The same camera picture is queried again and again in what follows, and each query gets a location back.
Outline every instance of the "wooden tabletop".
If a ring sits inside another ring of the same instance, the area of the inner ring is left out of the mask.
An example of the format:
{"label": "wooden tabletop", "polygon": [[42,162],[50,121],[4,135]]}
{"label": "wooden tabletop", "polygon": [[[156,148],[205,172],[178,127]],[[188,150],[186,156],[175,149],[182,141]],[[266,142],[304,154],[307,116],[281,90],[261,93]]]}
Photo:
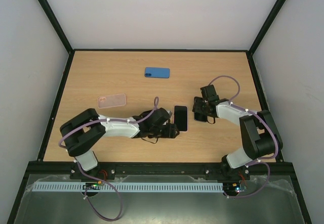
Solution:
{"label": "wooden tabletop", "polygon": [[[146,78],[145,67],[170,68],[170,78]],[[241,92],[234,102],[260,110],[260,104],[245,53],[240,52],[75,52],[44,161],[71,161],[58,147],[59,128],[88,108],[110,117],[130,117],[159,107],[173,111],[175,105],[189,109],[189,130],[175,139],[151,144],[141,139],[101,138],[93,147],[99,161],[112,162],[219,162],[242,146],[239,126],[224,119],[211,125],[193,119],[195,96],[200,87],[219,75],[235,77]],[[237,91],[235,82],[221,78],[214,83],[220,98]],[[98,109],[98,97],[126,94],[127,104]]]}

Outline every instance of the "phone screen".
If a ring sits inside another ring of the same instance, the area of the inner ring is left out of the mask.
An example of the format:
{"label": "phone screen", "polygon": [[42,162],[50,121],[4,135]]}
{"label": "phone screen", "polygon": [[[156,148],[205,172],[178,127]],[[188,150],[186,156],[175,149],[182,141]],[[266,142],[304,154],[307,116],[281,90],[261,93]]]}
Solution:
{"label": "phone screen", "polygon": [[187,106],[174,106],[174,120],[179,131],[188,131],[188,108]]}

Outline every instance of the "clear phone case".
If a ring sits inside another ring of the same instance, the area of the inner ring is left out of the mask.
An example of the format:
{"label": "clear phone case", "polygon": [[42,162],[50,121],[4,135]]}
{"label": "clear phone case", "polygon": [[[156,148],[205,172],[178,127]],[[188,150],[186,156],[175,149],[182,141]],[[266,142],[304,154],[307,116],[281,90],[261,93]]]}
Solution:
{"label": "clear phone case", "polygon": [[107,95],[98,98],[98,108],[100,109],[124,106],[124,105],[126,105],[125,94]]}

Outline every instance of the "purple cable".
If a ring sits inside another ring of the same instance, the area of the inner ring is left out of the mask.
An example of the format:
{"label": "purple cable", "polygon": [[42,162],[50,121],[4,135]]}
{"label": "purple cable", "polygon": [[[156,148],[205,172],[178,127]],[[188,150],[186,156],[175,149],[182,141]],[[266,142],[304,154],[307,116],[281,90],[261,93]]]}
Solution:
{"label": "purple cable", "polygon": [[[152,113],[155,110],[157,110],[158,102],[159,102],[159,98],[158,97],[155,97],[155,99],[154,99],[154,108],[152,109],[152,111],[149,112],[149,114],[146,115],[144,118],[139,119],[137,121],[130,121],[129,123],[130,124],[138,124],[138,123],[143,122],[144,120],[146,120],[148,117],[150,117],[152,115]],[[127,120],[124,120],[124,119],[110,119],[110,121],[111,122],[127,122]]]}
{"label": "purple cable", "polygon": [[248,195],[242,195],[242,196],[229,196],[229,195],[227,195],[225,192],[224,192],[224,195],[225,195],[227,198],[229,198],[229,199],[247,198],[247,197],[251,197],[251,196],[253,196],[253,195],[258,194],[261,190],[263,190],[264,187],[265,187],[265,186],[267,185],[267,183],[269,182],[269,178],[270,178],[270,167],[269,167],[268,163],[266,163],[266,162],[251,162],[251,163],[249,163],[248,165],[249,165],[249,166],[253,166],[253,165],[256,165],[256,164],[260,164],[260,163],[266,165],[266,167],[267,167],[267,169],[268,169],[268,175],[267,175],[267,178],[266,178],[264,184],[261,186],[261,188],[259,188],[257,191],[255,191],[255,192],[253,192],[253,193],[251,193],[251,194],[248,194]]}
{"label": "purple cable", "polygon": [[[235,104],[232,103],[233,99],[235,99],[238,96],[239,92],[240,92],[240,85],[239,85],[238,81],[234,77],[227,76],[227,75],[217,76],[208,85],[211,85],[215,80],[217,80],[218,78],[221,78],[221,77],[227,77],[227,78],[230,78],[230,79],[232,79],[233,81],[236,82],[236,85],[237,85],[237,93],[228,100],[228,103],[230,104],[231,107],[233,107],[235,109],[238,109],[238,110],[241,110],[241,111],[245,111],[245,108],[242,108],[242,107],[240,107],[240,106],[235,105]],[[251,110],[249,110],[248,113],[250,113],[253,116],[255,116],[261,122],[261,124],[263,124],[263,126],[267,129],[267,131],[269,132],[269,134],[270,134],[270,136],[271,136],[271,138],[272,138],[272,140],[274,142],[274,147],[275,147],[274,154],[272,156],[270,156],[270,157],[260,157],[259,159],[273,159],[273,158],[276,158],[277,155],[278,155],[278,152],[279,152],[279,146],[278,146],[278,141],[277,141],[277,139],[274,136],[274,133],[272,132],[272,130],[270,129],[270,127],[266,124],[266,122],[264,122],[264,120],[259,115],[257,115],[256,113],[254,113]]]}
{"label": "purple cable", "polygon": [[118,219],[120,218],[121,214],[122,214],[122,211],[123,211],[123,199],[122,199],[122,196],[120,195],[120,192],[118,192],[118,190],[115,188],[115,186],[112,185],[111,183],[109,183],[109,182],[107,182],[107,181],[105,181],[105,180],[101,180],[100,178],[93,177],[93,176],[90,176],[90,175],[86,174],[86,173],[83,171],[83,169],[82,169],[80,163],[79,163],[79,162],[76,162],[76,163],[77,163],[77,166],[79,167],[80,172],[81,172],[84,176],[86,176],[86,177],[88,177],[88,178],[92,178],[93,180],[101,181],[101,182],[103,182],[103,183],[109,185],[110,187],[112,187],[113,190],[115,190],[115,192],[117,193],[118,198],[119,198],[119,200],[120,200],[120,210],[119,210],[118,215],[117,215],[115,218],[113,218],[113,219],[110,219],[110,218],[106,218],[106,217],[104,217],[104,216],[103,216],[102,214],[100,214],[100,213],[96,210],[96,208],[93,206],[93,204],[91,203],[90,199],[87,197],[87,191],[88,191],[88,189],[90,188],[90,186],[86,188],[86,190],[85,190],[85,196],[86,196],[87,201],[88,201],[89,204],[91,205],[93,211],[95,212],[95,214],[96,214],[99,218],[101,218],[101,219],[103,219],[103,220],[105,220],[105,221],[115,221],[115,220],[118,220]]}
{"label": "purple cable", "polygon": [[[142,118],[140,120],[137,120],[137,121],[130,121],[129,123],[130,124],[138,124],[138,123],[143,122],[144,120],[146,120],[148,117],[150,117],[153,114],[153,112],[155,110],[157,110],[158,102],[159,102],[159,98],[155,97],[155,99],[154,99],[154,108],[152,109],[152,111],[149,112],[149,114],[146,115],[144,118]],[[110,119],[110,121],[112,121],[112,122],[113,121],[114,122],[127,122],[127,120],[124,120],[124,119]],[[97,120],[94,120],[94,121],[90,121],[88,123],[85,123],[85,124],[75,128],[74,130],[71,130],[68,134],[63,136],[63,138],[59,141],[59,147],[66,149],[66,147],[64,145],[62,145],[62,143],[63,143],[63,141],[65,141],[65,139],[67,139],[68,137],[70,137],[71,135],[76,133],[77,131],[83,129],[84,127],[88,127],[88,126],[90,126],[92,124],[96,124],[96,123],[100,123],[100,122],[107,122],[107,119],[97,119]]]}
{"label": "purple cable", "polygon": [[100,122],[106,122],[107,119],[97,119],[94,121],[90,121],[88,123],[85,123],[77,128],[75,128],[74,130],[71,130],[68,134],[66,134],[65,136],[63,136],[63,138],[59,141],[59,147],[66,149],[66,147],[64,145],[62,145],[63,141],[65,141],[66,138],[70,137],[71,135],[73,135],[74,133],[76,133],[77,131],[83,129],[84,127],[90,126],[92,124],[96,124],[96,123],[100,123]]}
{"label": "purple cable", "polygon": [[[245,111],[244,108],[238,106],[238,105],[235,105],[235,104],[230,104],[231,107],[235,108],[235,109],[238,109],[238,110],[241,110],[241,111]],[[263,124],[263,126],[267,129],[267,131],[269,132],[273,142],[274,142],[274,153],[272,156],[270,157],[259,157],[259,159],[273,159],[273,158],[276,158],[277,155],[278,155],[278,152],[279,152],[279,146],[278,146],[278,141],[276,139],[276,137],[274,136],[274,133],[272,132],[272,130],[270,129],[270,127],[266,124],[266,122],[264,122],[264,120],[259,116],[257,115],[255,112],[251,111],[251,110],[248,110],[248,113],[249,114],[252,114],[254,117],[256,117],[260,122],[261,124]]]}
{"label": "purple cable", "polygon": [[234,77],[232,77],[232,76],[227,76],[227,75],[217,76],[217,77],[215,77],[215,78],[214,78],[214,79],[213,79],[213,80],[212,80],[208,85],[211,85],[214,81],[216,81],[218,78],[221,78],[221,77],[227,77],[227,78],[230,78],[230,79],[232,79],[233,81],[236,82],[236,85],[237,85],[237,93],[236,93],[233,97],[231,97],[231,98],[229,99],[229,102],[232,102],[233,99],[235,99],[235,98],[238,96],[239,92],[241,91],[241,87],[240,87],[238,81],[237,81]]}

